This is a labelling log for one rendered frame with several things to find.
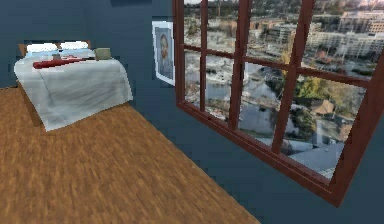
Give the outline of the framed portrait picture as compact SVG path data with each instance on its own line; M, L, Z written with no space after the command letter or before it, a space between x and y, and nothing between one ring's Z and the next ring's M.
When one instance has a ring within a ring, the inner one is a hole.
M173 23L152 22L153 50L156 77L175 85Z

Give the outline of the red framed window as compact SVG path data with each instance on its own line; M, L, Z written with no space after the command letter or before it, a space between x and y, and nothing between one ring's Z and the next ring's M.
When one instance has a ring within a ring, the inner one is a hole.
M250 154L290 177L333 206L338 207L345 197L371 137L384 113L384 51L380 55L373 77L370 80L303 67L301 62L309 34L315 1L301 0L302 5L290 62L284 64L252 58L246 55L252 6L251 0L239 0L235 51L233 53L212 50L207 47L208 0L200 0L201 45L185 44L184 0L172 0L176 105ZM185 52L187 50L200 54L200 105L198 107L185 99ZM208 55L224 57L234 61L229 120L226 122L205 111L206 57ZM246 63L274 67L287 72L283 99L280 104L273 142L270 146L242 133L238 129ZM362 105L359 108L349 136L344 143L344 148L340 154L334 174L330 179L281 153L294 90L298 77L301 75L350 84L366 90Z

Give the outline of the olive green box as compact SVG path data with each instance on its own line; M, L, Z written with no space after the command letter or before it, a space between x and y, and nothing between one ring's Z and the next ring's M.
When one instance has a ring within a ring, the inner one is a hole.
M109 60L112 58L109 48L95 48L94 54L96 60Z

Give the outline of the bed with white sheet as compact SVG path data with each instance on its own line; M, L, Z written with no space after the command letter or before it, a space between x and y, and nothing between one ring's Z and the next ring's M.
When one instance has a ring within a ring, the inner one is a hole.
M56 51L28 53L19 45L22 58L14 65L17 84L23 94L31 119L46 131L71 125L106 109L125 104L133 99L128 75L119 60L87 60L67 65L35 69L34 62L94 57L94 49L63 50L53 43Z

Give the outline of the red bat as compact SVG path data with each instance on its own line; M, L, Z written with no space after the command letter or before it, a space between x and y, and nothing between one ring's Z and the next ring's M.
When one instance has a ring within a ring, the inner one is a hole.
M87 60L94 60L94 57L88 57L88 58L69 58L69 59L55 59L55 60L49 60L49 61L40 61L40 62L34 62L33 68L35 69L43 69L43 68L50 68L50 67L57 67L62 65L67 65L71 63L77 63Z

